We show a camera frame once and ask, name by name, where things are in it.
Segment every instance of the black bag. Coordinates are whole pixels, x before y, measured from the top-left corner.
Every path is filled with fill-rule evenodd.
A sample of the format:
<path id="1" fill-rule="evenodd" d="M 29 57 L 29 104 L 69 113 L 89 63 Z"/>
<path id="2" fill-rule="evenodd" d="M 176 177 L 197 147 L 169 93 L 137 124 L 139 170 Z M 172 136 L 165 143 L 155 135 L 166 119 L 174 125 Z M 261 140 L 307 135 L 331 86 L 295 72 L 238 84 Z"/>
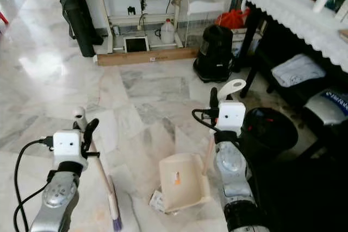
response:
<path id="1" fill-rule="evenodd" d="M 77 40 L 84 57 L 95 55 L 93 45 L 101 45 L 103 38 L 97 35 L 86 0 L 60 0 L 63 17 L 69 24 L 69 35 Z"/>

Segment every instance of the marble floor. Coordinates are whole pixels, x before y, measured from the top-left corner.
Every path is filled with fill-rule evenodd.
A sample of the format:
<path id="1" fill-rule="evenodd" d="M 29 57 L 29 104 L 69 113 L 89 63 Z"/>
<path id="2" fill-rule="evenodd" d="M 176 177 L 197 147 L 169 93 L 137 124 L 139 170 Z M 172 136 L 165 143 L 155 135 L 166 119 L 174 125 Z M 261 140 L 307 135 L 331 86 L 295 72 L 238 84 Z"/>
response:
<path id="1" fill-rule="evenodd" d="M 81 56 L 61 15 L 59 0 L 23 0 L 4 5 L 10 25 L 0 38 L 0 231 L 13 231 L 16 207 L 13 171 L 19 150 L 38 137 L 72 126 L 72 110 L 83 106 L 87 118 L 98 117 L 94 140 L 111 174 L 119 198 L 124 231 L 227 231 L 220 207 L 218 179 L 212 162 L 208 177 L 213 200 L 165 215 L 148 206 L 160 185 L 158 162 L 179 152 L 202 156 L 209 131 L 191 116 L 204 108 L 210 88 L 192 71 L 191 59 L 138 65 L 98 67 Z M 247 76 L 248 70 L 231 75 Z M 281 157 L 301 153 L 315 140 L 277 93 L 265 92 L 257 76 L 247 98 L 248 109 L 270 106 L 295 121 L 298 144 Z M 52 166 L 52 153 L 42 145 L 30 147 L 20 167 L 23 197 L 40 188 Z M 92 160 L 80 179 L 80 199 L 71 222 L 73 232 L 111 232 L 107 198 Z M 35 197 L 26 204 L 31 222 L 40 206 Z"/>

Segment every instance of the red object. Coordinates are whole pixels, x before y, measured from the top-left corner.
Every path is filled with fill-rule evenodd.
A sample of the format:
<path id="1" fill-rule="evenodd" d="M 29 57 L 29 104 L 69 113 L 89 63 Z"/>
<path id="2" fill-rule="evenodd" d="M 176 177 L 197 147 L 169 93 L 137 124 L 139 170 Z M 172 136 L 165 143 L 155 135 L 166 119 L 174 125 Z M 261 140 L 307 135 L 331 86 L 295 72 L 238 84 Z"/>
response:
<path id="1" fill-rule="evenodd" d="M 2 21 L 4 21 L 4 23 L 5 24 L 8 24 L 9 23 L 9 21 L 7 21 L 7 19 L 4 17 L 4 15 L 0 12 L 0 19 L 2 20 Z"/>
<path id="2" fill-rule="evenodd" d="M 250 10 L 247 9 L 244 13 L 241 10 L 232 9 L 230 12 L 223 13 L 215 20 L 215 24 L 219 24 L 220 26 L 227 27 L 228 29 L 237 29 L 244 27 L 243 18 L 249 14 Z"/>

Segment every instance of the white cloth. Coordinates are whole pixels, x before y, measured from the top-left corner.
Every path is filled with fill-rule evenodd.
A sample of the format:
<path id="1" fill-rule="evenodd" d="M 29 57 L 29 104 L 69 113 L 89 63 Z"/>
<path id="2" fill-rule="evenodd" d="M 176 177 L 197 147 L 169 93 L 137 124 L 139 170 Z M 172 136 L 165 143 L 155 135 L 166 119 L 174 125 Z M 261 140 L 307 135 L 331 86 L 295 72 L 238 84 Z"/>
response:
<path id="1" fill-rule="evenodd" d="M 332 10 L 323 8 L 316 14 L 312 11 L 312 0 L 243 0 L 244 8 L 246 1 L 289 28 L 314 50 L 321 51 L 332 64 L 340 65 L 344 72 L 348 72 L 348 44 L 338 33 L 348 26 L 336 20 Z"/>
<path id="2" fill-rule="evenodd" d="M 272 74 L 281 86 L 290 87 L 306 80 L 324 77 L 326 72 L 309 56 L 297 54 L 274 67 Z"/>

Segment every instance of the black vacuum cleaner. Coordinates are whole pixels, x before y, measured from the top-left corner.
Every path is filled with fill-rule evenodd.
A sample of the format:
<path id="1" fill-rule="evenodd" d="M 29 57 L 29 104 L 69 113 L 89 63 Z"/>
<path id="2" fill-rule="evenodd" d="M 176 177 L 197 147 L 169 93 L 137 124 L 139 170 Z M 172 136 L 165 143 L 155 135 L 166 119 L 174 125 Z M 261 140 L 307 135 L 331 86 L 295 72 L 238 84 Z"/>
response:
<path id="1" fill-rule="evenodd" d="M 203 42 L 194 62 L 194 70 L 204 82 L 227 81 L 231 75 L 233 33 L 226 27 L 212 25 L 203 33 Z"/>

